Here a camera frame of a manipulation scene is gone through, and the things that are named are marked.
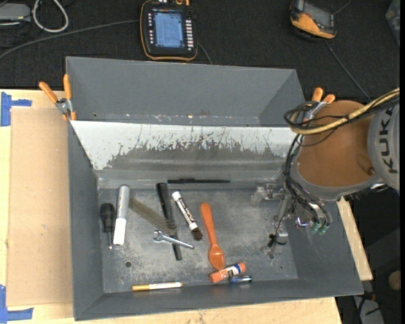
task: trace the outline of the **small wrench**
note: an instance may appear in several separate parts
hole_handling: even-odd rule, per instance
[[[194,245],[188,244],[187,242],[183,242],[181,240],[177,240],[172,238],[171,236],[165,234],[161,230],[155,230],[155,237],[153,238],[156,242],[160,242],[162,240],[171,242],[172,244],[177,244],[183,247],[187,247],[190,249],[194,249]]]

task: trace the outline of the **plastic spoon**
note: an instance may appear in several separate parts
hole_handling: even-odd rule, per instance
[[[216,270],[225,268],[225,256],[222,249],[218,246],[215,234],[215,224],[213,223],[213,215],[211,214],[211,207],[208,203],[201,204],[202,220],[204,221],[205,229],[209,235],[211,247],[209,250],[209,260]]]

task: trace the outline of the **handheld device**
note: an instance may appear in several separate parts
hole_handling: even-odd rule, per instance
[[[338,32],[335,14],[307,0],[293,0],[290,6],[290,20],[300,36],[315,41],[331,39]]]
[[[142,48],[152,60],[190,61],[197,54],[190,0],[148,0],[141,8]]]

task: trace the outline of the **white cable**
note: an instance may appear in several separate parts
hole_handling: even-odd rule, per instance
[[[68,25],[69,25],[68,14],[66,13],[65,9],[64,9],[63,6],[60,4],[60,2],[58,2],[58,0],[53,0],[53,1],[55,2],[55,4],[58,6],[58,8],[61,10],[62,14],[63,14],[64,17],[65,17],[65,25],[64,25],[64,26],[62,26],[60,29],[48,29],[48,28],[45,28],[45,27],[38,21],[38,19],[37,19],[37,17],[36,17],[36,11],[37,11],[37,9],[38,9],[38,7],[39,7],[39,3],[41,2],[41,0],[36,0],[36,1],[34,2],[34,6],[33,6],[33,9],[32,9],[33,20],[34,20],[34,23],[36,23],[36,25],[37,25],[40,29],[42,29],[42,30],[45,30],[45,31],[47,31],[47,32],[62,32],[62,31],[64,31],[64,30],[66,30],[66,28],[67,28]]]

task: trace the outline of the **glue stick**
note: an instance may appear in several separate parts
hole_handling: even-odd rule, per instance
[[[246,271],[246,265],[243,262],[231,265],[230,267],[226,267],[225,269],[215,271],[214,273],[210,274],[210,282],[215,284],[217,282],[223,281],[225,279],[229,279],[233,276],[239,275]]]

